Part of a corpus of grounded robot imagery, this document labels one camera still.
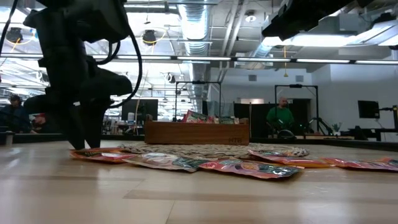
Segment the wooden tray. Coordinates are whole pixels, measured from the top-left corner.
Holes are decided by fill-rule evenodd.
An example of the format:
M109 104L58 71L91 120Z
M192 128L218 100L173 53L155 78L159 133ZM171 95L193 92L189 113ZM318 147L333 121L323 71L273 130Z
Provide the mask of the wooden tray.
M148 144L249 144L248 124L196 124L147 121Z

